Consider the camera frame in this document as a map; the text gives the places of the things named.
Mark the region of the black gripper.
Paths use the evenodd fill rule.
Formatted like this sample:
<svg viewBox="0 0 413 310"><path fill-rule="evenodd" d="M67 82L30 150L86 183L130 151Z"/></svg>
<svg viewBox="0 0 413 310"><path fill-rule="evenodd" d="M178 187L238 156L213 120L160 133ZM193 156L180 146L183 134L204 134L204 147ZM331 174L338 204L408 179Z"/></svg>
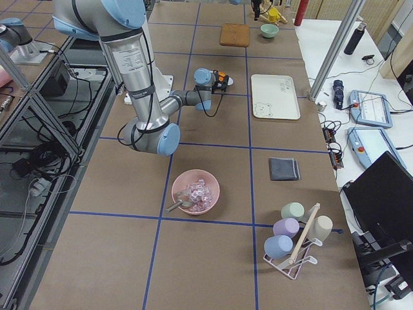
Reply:
<svg viewBox="0 0 413 310"><path fill-rule="evenodd" d="M222 71L218 71L218 70L213 70L212 71L212 75L214 77L214 82L212 83L212 92L216 92L218 90L220 90L222 92L226 92L227 87L228 87L227 81L228 81L229 75L222 72L222 73L225 74L225 80L224 81L219 81L218 80L218 72L222 72Z"/></svg>

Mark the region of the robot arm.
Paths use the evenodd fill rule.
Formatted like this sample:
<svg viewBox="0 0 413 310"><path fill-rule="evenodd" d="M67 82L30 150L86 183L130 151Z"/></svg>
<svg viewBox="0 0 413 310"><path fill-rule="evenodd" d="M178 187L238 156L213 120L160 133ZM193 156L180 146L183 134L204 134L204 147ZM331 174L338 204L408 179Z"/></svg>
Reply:
<svg viewBox="0 0 413 310"><path fill-rule="evenodd" d="M170 116L183 106L207 112L216 90L231 84L228 75L207 68L194 73L193 90L173 91L164 100L156 93L150 42L143 28L143 1L54 1L55 29L72 37L99 41L109 48L110 71L118 73L137 116L121 130L122 144L139 152L173 154L180 129Z"/></svg>
<svg viewBox="0 0 413 310"><path fill-rule="evenodd" d="M269 5L268 7L264 7L263 3L264 1L262 0L249 0L249 1L242 1L242 0L228 0L228 2L231 5L246 5L249 4L253 15L254 15L254 20L257 21L258 18L263 15L264 13L266 13L270 8L271 5Z"/></svg>

